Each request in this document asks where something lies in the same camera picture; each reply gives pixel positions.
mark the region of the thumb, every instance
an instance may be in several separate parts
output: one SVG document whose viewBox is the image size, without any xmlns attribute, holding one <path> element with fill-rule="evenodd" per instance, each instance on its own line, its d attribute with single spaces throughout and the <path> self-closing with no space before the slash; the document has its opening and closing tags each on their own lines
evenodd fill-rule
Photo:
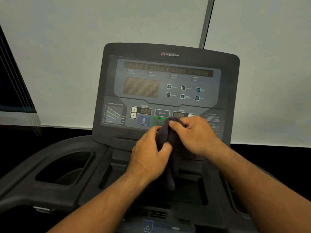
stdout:
<svg viewBox="0 0 311 233">
<path fill-rule="evenodd" d="M 169 155 L 171 154 L 172 149 L 172 145 L 169 142 L 165 142 L 162 149 L 158 152 L 158 154 L 165 159 L 166 163 L 169 160 Z"/>
<path fill-rule="evenodd" d="M 169 126 L 173 129 L 178 136 L 182 139 L 186 135 L 187 128 L 181 125 L 179 122 L 174 122 L 173 120 L 169 121 Z"/>
</svg>

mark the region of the black towel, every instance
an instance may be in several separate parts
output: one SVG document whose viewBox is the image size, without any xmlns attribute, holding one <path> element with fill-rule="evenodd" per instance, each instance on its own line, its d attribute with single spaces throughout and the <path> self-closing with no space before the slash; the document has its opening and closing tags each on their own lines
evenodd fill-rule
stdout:
<svg viewBox="0 0 311 233">
<path fill-rule="evenodd" d="M 180 161 L 182 159 L 193 159 L 194 154 L 189 152 L 182 144 L 177 133 L 169 126 L 169 120 L 179 122 L 184 127 L 186 126 L 179 118 L 169 117 L 165 120 L 156 137 L 158 151 L 162 149 L 163 144 L 167 141 L 173 147 L 172 153 L 169 157 L 169 161 L 166 165 L 163 175 L 166 176 L 168 189 L 175 190 L 175 182 L 173 176 L 175 176 L 178 172 Z"/>
</svg>

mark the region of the green start button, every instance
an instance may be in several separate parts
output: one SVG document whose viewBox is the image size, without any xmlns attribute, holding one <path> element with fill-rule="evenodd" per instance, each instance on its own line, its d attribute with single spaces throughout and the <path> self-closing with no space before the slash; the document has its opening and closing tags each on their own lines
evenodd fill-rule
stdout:
<svg viewBox="0 0 311 233">
<path fill-rule="evenodd" d="M 162 126 L 164 124 L 165 118 L 154 117 L 152 125 L 153 126 Z"/>
</svg>

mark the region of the impulse logo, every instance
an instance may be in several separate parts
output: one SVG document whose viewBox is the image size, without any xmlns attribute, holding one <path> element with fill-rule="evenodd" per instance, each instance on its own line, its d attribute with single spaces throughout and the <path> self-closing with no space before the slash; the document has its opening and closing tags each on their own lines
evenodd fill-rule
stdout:
<svg viewBox="0 0 311 233">
<path fill-rule="evenodd" d="M 178 54 L 175 53 L 167 53 L 167 52 L 162 52 L 161 55 L 167 55 L 167 56 L 179 56 Z"/>
</svg>

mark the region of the left hand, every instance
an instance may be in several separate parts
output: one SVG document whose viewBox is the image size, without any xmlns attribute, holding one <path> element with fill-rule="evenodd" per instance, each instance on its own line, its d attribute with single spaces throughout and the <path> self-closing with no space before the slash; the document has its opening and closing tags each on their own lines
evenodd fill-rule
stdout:
<svg viewBox="0 0 311 233">
<path fill-rule="evenodd" d="M 135 175 L 146 185 L 162 174 L 173 149 L 171 144 L 166 142 L 158 152 L 156 133 L 160 128 L 160 126 L 150 128 L 136 143 L 126 170 L 127 174 Z"/>
</svg>

